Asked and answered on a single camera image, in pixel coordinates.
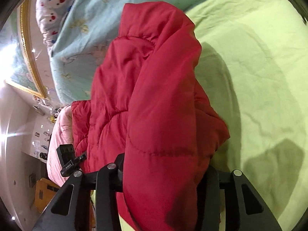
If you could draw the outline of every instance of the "white wall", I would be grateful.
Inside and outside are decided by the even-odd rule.
[[[30,106],[9,85],[0,88],[0,197],[16,223],[24,231],[32,230],[39,214],[33,207],[35,187],[28,176],[40,178],[41,162],[22,152]]]

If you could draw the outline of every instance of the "painting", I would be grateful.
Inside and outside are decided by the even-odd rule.
[[[31,51],[29,6],[30,0],[25,0],[11,13],[0,32],[0,58],[3,70],[0,79],[32,95],[46,98]]]

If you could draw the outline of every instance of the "red fabric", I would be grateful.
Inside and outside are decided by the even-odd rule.
[[[193,30],[170,4],[126,4],[91,100],[72,105],[85,172],[125,152],[118,209],[136,230],[194,230],[197,184],[229,137],[195,79],[201,46]]]

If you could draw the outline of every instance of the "silver screw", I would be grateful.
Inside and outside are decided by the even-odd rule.
[[[236,176],[241,176],[243,174],[242,171],[240,171],[240,170],[234,170],[233,173]]]
[[[115,169],[115,168],[116,168],[116,164],[114,164],[114,163],[109,163],[109,164],[107,165],[107,168],[108,168],[108,169]]]
[[[77,170],[74,172],[75,177],[80,177],[82,175],[82,172],[80,170]]]

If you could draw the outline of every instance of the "cartoon print pillow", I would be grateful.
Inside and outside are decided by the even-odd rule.
[[[36,0],[36,21],[44,44],[52,47],[75,0]]]

